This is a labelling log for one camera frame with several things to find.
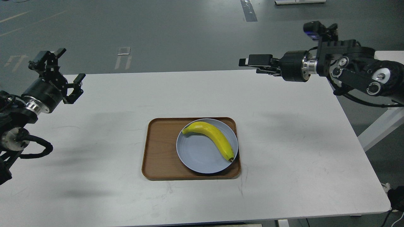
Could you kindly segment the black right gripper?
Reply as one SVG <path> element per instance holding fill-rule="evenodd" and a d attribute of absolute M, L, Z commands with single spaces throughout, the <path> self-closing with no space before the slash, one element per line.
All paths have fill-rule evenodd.
<path fill-rule="evenodd" d="M 240 67 L 256 67 L 256 73 L 281 76 L 289 82 L 307 82 L 309 76 L 302 69 L 308 51 L 288 51 L 281 59 L 271 54 L 251 54 L 239 59 Z"/>

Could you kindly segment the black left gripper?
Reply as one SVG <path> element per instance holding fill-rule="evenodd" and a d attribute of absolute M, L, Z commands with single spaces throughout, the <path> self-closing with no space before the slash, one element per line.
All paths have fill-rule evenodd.
<path fill-rule="evenodd" d="M 67 51 L 59 48 L 55 52 L 40 51 L 34 60 L 29 61 L 28 68 L 39 74 L 32 85 L 26 89 L 21 97 L 25 101 L 25 109 L 35 114 L 52 113 L 63 100 L 64 104 L 74 104 L 84 93 L 82 81 L 85 73 L 80 73 L 72 83 L 59 71 L 59 58 Z"/>

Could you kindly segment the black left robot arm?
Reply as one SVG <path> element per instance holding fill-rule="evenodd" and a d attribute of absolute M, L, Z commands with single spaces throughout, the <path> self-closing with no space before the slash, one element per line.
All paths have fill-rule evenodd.
<path fill-rule="evenodd" d="M 69 83 L 59 70 L 59 59 L 65 52 L 65 48 L 53 53 L 40 51 L 28 65 L 39 77 L 20 96 L 1 91 L 1 184 L 12 179 L 10 168 L 18 158 L 37 159 L 53 151 L 50 142 L 31 135 L 25 126 L 35 124 L 40 113 L 52 113 L 60 102 L 74 104 L 84 93 L 84 73 Z"/>

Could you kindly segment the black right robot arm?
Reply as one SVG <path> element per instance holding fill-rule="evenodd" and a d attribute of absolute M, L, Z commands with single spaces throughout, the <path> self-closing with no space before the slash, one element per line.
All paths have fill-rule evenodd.
<path fill-rule="evenodd" d="M 328 80 L 335 96 L 370 107 L 403 107 L 402 63 L 375 59 L 375 50 L 356 40 L 339 40 L 337 24 L 325 27 L 312 21 L 303 30 L 318 43 L 312 48 L 315 55 L 310 50 L 288 51 L 280 59 L 249 55 L 239 60 L 239 66 L 290 82 L 307 82 L 317 74 Z"/>

